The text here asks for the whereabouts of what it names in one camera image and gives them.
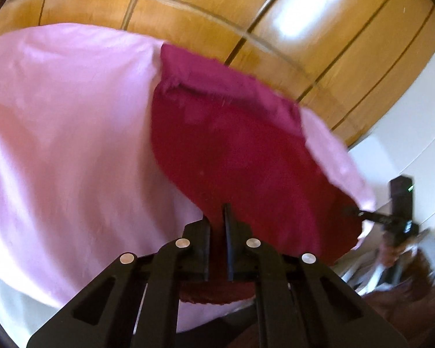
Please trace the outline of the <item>person's right hand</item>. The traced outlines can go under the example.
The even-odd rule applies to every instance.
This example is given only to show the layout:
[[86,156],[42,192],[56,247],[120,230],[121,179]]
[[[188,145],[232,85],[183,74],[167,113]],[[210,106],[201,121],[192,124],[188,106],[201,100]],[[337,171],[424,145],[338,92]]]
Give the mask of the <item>person's right hand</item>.
[[385,268],[391,268],[400,256],[411,250],[415,244],[416,238],[412,237],[398,246],[394,246],[392,236],[388,233],[384,233],[379,246],[376,262]]

